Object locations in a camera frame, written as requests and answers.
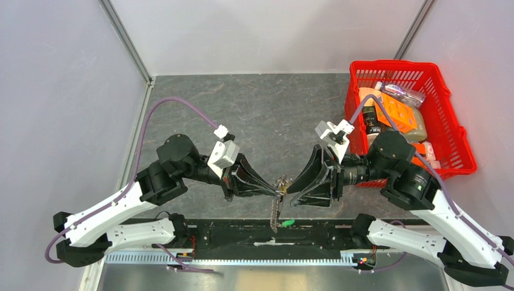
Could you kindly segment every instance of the chain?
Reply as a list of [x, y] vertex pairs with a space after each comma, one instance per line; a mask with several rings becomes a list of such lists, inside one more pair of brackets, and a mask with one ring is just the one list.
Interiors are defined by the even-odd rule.
[[291, 184], [291, 180], [287, 179], [287, 176], [282, 175], [275, 181], [276, 187], [276, 196], [272, 201], [272, 215], [270, 218], [270, 227], [274, 233], [278, 232], [278, 227], [280, 223], [278, 223], [278, 218], [280, 217], [280, 212], [282, 211], [282, 207], [284, 205], [284, 196], [287, 194], [285, 190]]

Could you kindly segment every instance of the white wall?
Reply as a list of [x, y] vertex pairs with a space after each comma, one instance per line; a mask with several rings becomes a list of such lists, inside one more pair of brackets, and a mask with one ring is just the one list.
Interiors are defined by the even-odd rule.
[[348, 72], [393, 58], [422, 0], [112, 0], [151, 75]]
[[116, 190], [144, 83], [98, 1], [0, 9], [0, 290], [76, 290], [52, 216]]
[[[457, 117], [467, 129], [478, 171], [448, 180], [454, 200], [487, 229], [510, 236], [514, 236], [513, 10], [511, 0], [437, 1], [406, 55], [412, 61], [439, 65]], [[514, 285], [514, 270], [510, 273]]]

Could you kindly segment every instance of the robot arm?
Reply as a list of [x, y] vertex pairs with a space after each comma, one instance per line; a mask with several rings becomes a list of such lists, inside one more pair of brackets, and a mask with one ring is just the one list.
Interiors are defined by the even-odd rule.
[[365, 246], [394, 247], [418, 255], [444, 266], [446, 273], [470, 286], [505, 284], [508, 270], [500, 263], [501, 254], [464, 223], [462, 216], [508, 255], [514, 250], [513, 239], [493, 235], [458, 206], [461, 214], [456, 216], [435, 177], [410, 162], [414, 153], [414, 147], [399, 132], [379, 134], [366, 156], [341, 157], [341, 152], [330, 143], [324, 149], [317, 145], [304, 171], [287, 192], [298, 193], [292, 200], [293, 206], [330, 206], [331, 200], [341, 197], [344, 186], [387, 178], [381, 194], [394, 205], [427, 221], [442, 236], [415, 233], [375, 218], [358, 222], [363, 216], [356, 219], [356, 234], [367, 242]]
[[[226, 132], [218, 134], [224, 138], [215, 144], [210, 156], [200, 155], [186, 135], [170, 136], [157, 149], [159, 159], [137, 174], [136, 181], [119, 201], [115, 202], [127, 186], [87, 210], [54, 215], [57, 232], [70, 228], [64, 234], [65, 240], [57, 245], [58, 258], [79, 267], [117, 249], [173, 241], [176, 226], [173, 228], [170, 222], [157, 222], [161, 224], [160, 231], [152, 227], [155, 226], [153, 222], [134, 226], [120, 224], [184, 194], [187, 191], [184, 178], [220, 186], [228, 201], [234, 196], [275, 196], [276, 189], [265, 182], [239, 153], [239, 147], [233, 142], [234, 136]], [[79, 219], [109, 204], [110, 207], [75, 226]]]

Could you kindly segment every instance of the red basket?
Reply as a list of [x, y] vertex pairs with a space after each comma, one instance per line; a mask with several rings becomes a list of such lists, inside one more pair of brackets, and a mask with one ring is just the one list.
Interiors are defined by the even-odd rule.
[[[428, 141], [441, 163], [437, 172], [443, 179], [476, 172], [476, 162], [466, 138], [466, 130], [459, 125], [452, 104], [450, 90], [444, 84], [437, 65], [429, 62], [355, 61], [350, 65], [350, 86], [344, 111], [351, 116], [359, 105], [359, 88], [373, 87], [377, 81], [394, 82], [402, 87], [426, 94], [419, 109], [427, 128]], [[362, 114], [350, 134], [350, 150], [365, 155], [368, 142]], [[362, 183], [362, 187], [383, 187], [386, 180]]]

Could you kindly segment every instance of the grey floor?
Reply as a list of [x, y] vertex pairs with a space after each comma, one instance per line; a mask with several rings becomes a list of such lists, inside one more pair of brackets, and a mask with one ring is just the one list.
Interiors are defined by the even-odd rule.
[[[236, 143], [252, 167], [268, 182], [286, 174], [295, 178], [320, 143], [314, 128], [321, 121], [344, 118], [348, 74], [160, 76], [149, 107], [168, 96], [180, 96], [236, 135]], [[145, 137], [139, 169], [157, 160], [155, 150], [175, 133], [188, 135], [208, 155], [215, 142], [213, 129], [182, 104], [164, 104], [153, 114]], [[227, 202], [221, 188], [185, 181], [189, 191], [139, 217], [161, 210], [186, 218], [268, 218], [271, 198], [234, 198]], [[379, 218], [411, 218], [387, 202], [378, 189], [347, 187], [331, 208], [284, 206], [282, 218], [354, 218], [368, 213]]]

